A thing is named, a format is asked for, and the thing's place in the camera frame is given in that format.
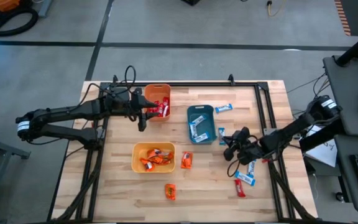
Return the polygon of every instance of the yellow cable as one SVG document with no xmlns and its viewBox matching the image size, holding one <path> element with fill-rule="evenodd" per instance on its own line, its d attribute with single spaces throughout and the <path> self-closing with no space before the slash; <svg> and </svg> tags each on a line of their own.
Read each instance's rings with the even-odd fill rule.
<svg viewBox="0 0 358 224">
<path fill-rule="evenodd" d="M 279 8 L 279 9 L 277 10 L 277 12 L 276 12 L 275 14 L 273 14 L 273 15 L 272 15 L 272 12 L 271 12 L 271 10 L 270 10 L 270 6 L 271 6 L 271 5 L 268 5 L 268 6 L 267 6 L 268 16 L 273 17 L 273 16 L 277 15 L 277 13 L 280 12 L 280 11 L 283 9 L 283 7 L 284 7 L 286 1 L 287 1 L 287 0 L 283 0 L 283 2 L 281 3 L 280 8 Z"/>
</svg>

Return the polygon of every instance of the orange candy wrapper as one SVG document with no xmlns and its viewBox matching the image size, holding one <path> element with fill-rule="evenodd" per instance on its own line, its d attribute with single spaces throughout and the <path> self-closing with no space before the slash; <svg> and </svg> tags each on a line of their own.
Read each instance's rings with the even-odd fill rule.
<svg viewBox="0 0 358 224">
<path fill-rule="evenodd" d="M 160 149 L 151 149 L 147 151 L 147 157 L 150 162 L 153 162 L 156 165 L 168 165 L 173 159 L 173 153 L 163 152 Z"/>
<path fill-rule="evenodd" d="M 140 158 L 140 161 L 143 163 L 143 166 L 145 167 L 146 172 L 150 172 L 150 171 L 154 170 L 154 167 L 155 167 L 154 164 L 152 164 L 147 159 Z"/>
<path fill-rule="evenodd" d="M 192 152 L 185 152 L 181 159 L 181 166 L 183 169 L 191 169 L 191 162 L 193 160 Z"/>
<path fill-rule="evenodd" d="M 177 194 L 177 189 L 175 187 L 175 184 L 165 184 L 165 196 L 167 196 L 167 199 L 175 200 Z"/>
</svg>

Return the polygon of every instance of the concrete floor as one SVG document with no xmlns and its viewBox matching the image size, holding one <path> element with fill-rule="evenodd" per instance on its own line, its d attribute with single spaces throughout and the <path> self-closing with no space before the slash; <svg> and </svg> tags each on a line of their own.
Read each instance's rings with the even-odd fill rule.
<svg viewBox="0 0 358 224">
<path fill-rule="evenodd" d="M 49 16 L 30 31 L 3 41 L 96 42 L 109 0 L 59 0 Z M 273 8 L 280 1 L 273 2 Z M 22 15 L 7 26 L 27 19 Z M 288 0 L 276 17 L 265 1 L 201 0 L 190 7 L 179 0 L 115 0 L 103 37 L 106 43 L 304 45 L 315 50 L 224 50 L 102 47 L 92 80 L 124 78 L 133 65 L 138 80 L 284 80 L 287 90 L 318 76 L 323 57 L 342 52 L 320 46 L 351 46 L 358 37 L 343 33 L 334 0 Z M 14 119 L 36 108 L 75 105 L 94 47 L 0 45 L 0 141 L 28 151 L 13 158 L 0 186 L 0 220 L 42 222 L 52 201 L 67 142 L 31 146 L 16 136 Z M 292 109 L 313 98 L 313 85 L 289 94 Z M 324 94 L 331 94 L 327 89 Z M 71 126 L 72 122 L 63 123 Z M 314 177 L 310 179 L 313 193 Z M 358 222 L 351 204 L 335 201 L 335 177 L 318 177 L 320 218 Z"/>
</svg>

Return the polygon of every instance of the blue container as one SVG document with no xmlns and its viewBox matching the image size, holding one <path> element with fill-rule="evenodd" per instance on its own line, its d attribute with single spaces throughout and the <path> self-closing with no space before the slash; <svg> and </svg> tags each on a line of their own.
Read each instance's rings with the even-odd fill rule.
<svg viewBox="0 0 358 224">
<path fill-rule="evenodd" d="M 214 122 L 214 108 L 212 106 L 196 105 L 189 107 L 187 109 L 187 122 L 190 123 L 201 115 L 204 115 L 206 119 L 197 125 L 197 134 L 202 135 L 205 132 L 208 132 L 209 138 L 201 142 L 195 142 L 191 137 L 190 128 L 189 138 L 193 144 L 212 144 L 212 142 L 217 138 Z"/>
</svg>

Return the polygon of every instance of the wooden tabletop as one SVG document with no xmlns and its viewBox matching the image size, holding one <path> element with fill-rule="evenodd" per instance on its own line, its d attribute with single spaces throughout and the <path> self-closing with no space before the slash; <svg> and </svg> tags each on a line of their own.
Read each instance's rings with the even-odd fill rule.
<svg viewBox="0 0 358 224">
<path fill-rule="evenodd" d="M 90 82 L 84 82 L 81 97 Z M 277 126 L 283 128 L 293 121 L 284 82 L 268 81 Z M 86 100 L 96 98 L 91 88 Z M 260 120 L 253 87 L 173 87 L 170 119 L 163 123 L 147 122 L 143 133 L 128 118 L 110 117 L 106 133 L 102 171 L 94 212 L 95 222 L 252 222 L 276 221 L 272 186 L 267 164 L 258 160 L 255 186 L 242 183 L 246 198 L 237 197 L 234 178 L 226 175 L 230 162 L 215 140 L 212 145 L 193 145 L 188 137 L 186 111 L 191 105 L 221 106 L 231 103 L 232 111 L 214 114 L 215 127 L 224 127 L 231 135 L 243 126 L 261 137 Z M 264 103 L 265 117 L 268 118 Z M 80 129 L 84 120 L 77 120 Z M 138 174 L 132 171 L 132 150 L 138 142 L 172 142 L 176 147 L 177 166 L 169 174 Z M 81 147 L 71 142 L 67 153 Z M 184 151 L 194 152 L 193 168 L 181 169 Z M 301 151 L 289 147 L 283 153 L 290 188 L 301 204 L 317 216 Z M 83 176 L 86 151 L 70 156 L 62 172 L 52 218 L 61 215 L 78 193 Z M 240 166 L 247 172 L 247 166 Z M 175 201 L 165 197 L 165 184 L 175 184 Z M 283 209 L 286 206 L 283 193 Z M 83 215 L 88 211 L 87 201 Z"/>
</svg>

